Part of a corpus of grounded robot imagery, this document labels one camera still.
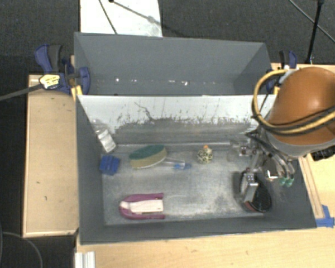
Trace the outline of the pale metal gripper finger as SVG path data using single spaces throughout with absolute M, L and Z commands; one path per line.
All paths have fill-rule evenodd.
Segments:
M 241 198 L 244 198 L 247 187 L 248 187 L 247 173 L 242 173 L 240 177 L 240 196 Z
M 258 187 L 259 187 L 259 183 L 257 182 L 255 175 L 254 174 L 248 175 L 247 176 L 247 186 L 245 190 L 245 202 L 253 201 Z

